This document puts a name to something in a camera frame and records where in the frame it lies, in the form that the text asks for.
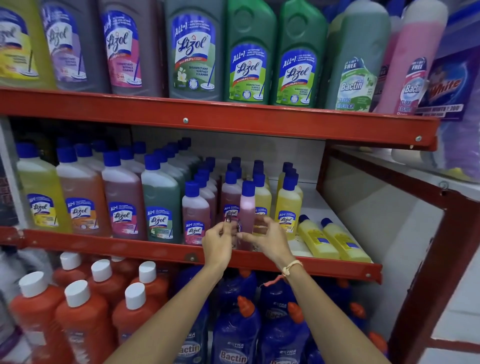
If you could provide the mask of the person's right hand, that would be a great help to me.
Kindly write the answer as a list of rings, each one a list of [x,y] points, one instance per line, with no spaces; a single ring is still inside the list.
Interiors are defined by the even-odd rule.
[[[257,234],[263,235],[263,244],[254,245],[282,271],[297,258],[292,254],[285,230],[267,215],[256,215]]]

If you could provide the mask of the person's left hand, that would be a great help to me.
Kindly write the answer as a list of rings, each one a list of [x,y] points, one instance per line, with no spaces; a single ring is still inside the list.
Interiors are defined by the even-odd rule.
[[[205,266],[225,271],[232,255],[232,245],[227,236],[219,236],[214,227],[206,231],[202,238]]]

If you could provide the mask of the pink blue-capped cleaner bottle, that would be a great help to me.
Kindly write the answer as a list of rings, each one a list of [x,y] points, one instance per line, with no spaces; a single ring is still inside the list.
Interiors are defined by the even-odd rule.
[[[243,181],[238,212],[238,231],[252,234],[255,225],[255,183]]]

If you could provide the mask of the person's left forearm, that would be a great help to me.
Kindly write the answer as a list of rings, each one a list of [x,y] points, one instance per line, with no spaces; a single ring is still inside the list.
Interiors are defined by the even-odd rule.
[[[205,263],[193,279],[104,364],[172,364],[226,265]]]

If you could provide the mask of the person's right forearm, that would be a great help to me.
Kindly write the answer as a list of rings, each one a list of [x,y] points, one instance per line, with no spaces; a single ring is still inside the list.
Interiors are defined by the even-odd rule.
[[[298,261],[283,268],[325,364],[391,364]]]

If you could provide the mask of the rows of small cleaner bottles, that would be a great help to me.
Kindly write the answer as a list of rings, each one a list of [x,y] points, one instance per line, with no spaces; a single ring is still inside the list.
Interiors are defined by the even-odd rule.
[[[285,174],[282,179],[282,188],[277,193],[276,205],[273,220],[285,230],[287,240],[294,240],[297,234],[298,220],[301,212],[303,195],[297,187],[298,174],[291,165],[284,170]],[[256,215],[269,216],[272,196],[268,189],[265,188],[265,175],[257,169],[253,175],[255,184],[255,219]],[[227,202],[222,209],[223,218],[230,217],[231,220],[238,220],[238,212],[240,209],[240,200],[238,203]],[[253,234],[260,228],[254,223]]]

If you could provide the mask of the yellow cleaner bottle lying flat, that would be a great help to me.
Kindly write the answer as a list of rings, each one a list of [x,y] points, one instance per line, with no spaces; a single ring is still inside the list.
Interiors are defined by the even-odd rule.
[[[344,228],[335,224],[329,218],[323,218],[321,220],[321,226],[329,242],[339,252],[341,260],[357,263],[373,263],[369,255]]]
[[[298,218],[297,232],[314,258],[339,260],[339,251],[327,239],[321,228],[307,215]]]

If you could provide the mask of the group of blue orange-capped bottles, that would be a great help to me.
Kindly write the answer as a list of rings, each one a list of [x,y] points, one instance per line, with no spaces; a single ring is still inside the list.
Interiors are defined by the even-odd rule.
[[[285,278],[228,269],[173,364],[327,364]]]

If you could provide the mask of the rows of medium cleaner bottles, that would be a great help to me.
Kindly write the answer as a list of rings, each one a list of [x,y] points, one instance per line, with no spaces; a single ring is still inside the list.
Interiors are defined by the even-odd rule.
[[[33,142],[16,143],[17,170],[34,227],[45,232],[147,240],[140,175],[106,151],[101,169],[87,144],[57,148],[58,165],[44,161]]]

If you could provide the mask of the red metal shelving rack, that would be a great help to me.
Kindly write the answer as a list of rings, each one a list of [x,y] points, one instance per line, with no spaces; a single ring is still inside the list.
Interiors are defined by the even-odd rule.
[[[0,242],[132,258],[202,263],[199,248],[88,238],[40,231],[28,221],[15,173],[12,128],[152,150],[191,137],[192,152],[218,166],[241,157],[278,177],[293,162],[304,189],[302,213],[345,226],[372,264],[311,257],[291,242],[311,275],[376,282],[355,288],[374,331],[389,341],[394,364],[480,364],[480,185],[456,181],[349,147],[435,151],[435,117],[329,111],[112,94],[0,88],[0,156],[20,226],[0,228]]]

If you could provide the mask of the group of orange white-capped bottles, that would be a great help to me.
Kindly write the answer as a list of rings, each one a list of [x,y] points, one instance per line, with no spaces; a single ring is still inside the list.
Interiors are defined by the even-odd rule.
[[[155,262],[123,257],[84,264],[63,252],[50,284],[43,271],[18,281],[9,303],[31,348],[28,364],[104,364],[169,299]]]

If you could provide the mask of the large green cleaner bottle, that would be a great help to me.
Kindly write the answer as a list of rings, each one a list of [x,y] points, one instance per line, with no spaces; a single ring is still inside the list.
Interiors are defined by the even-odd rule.
[[[327,47],[328,21],[307,0],[281,7],[269,104],[313,108]]]
[[[265,0],[227,0],[224,101],[267,105],[277,16]]]

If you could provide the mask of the large grey-green cleaner bottle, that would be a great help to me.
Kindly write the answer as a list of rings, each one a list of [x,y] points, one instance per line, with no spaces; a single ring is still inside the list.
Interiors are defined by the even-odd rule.
[[[227,0],[164,0],[169,97],[221,101]]]

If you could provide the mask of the pale green floor cleaner bottle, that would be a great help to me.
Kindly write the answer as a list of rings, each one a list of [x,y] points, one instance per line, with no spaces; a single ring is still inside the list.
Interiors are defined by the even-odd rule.
[[[369,112],[391,35],[386,8],[354,0],[344,11],[324,108]]]

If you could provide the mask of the large pink cleaner bottle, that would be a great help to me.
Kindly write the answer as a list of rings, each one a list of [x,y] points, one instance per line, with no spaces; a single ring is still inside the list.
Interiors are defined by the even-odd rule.
[[[98,0],[112,93],[167,95],[158,0]]]

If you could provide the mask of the pale pink floor cleaner bottle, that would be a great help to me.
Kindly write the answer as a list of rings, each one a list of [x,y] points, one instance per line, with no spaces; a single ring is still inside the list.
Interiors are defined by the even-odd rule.
[[[375,113],[416,112],[447,20],[448,7],[441,0],[413,0],[407,6]]]

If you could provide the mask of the purple detergent packet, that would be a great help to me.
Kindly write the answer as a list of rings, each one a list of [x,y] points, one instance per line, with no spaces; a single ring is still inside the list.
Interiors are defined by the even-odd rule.
[[[437,58],[417,115],[440,119],[437,150],[422,166],[480,184],[480,45]]]

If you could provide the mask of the large purple cleaner bottle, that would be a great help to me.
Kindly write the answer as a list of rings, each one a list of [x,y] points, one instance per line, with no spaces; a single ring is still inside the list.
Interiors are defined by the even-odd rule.
[[[39,0],[57,88],[111,94],[98,0]]]

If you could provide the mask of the large yellow cleaner bottle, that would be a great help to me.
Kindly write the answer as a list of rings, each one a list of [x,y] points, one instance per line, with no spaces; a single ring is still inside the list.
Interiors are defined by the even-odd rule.
[[[57,89],[39,0],[0,0],[0,87]]]

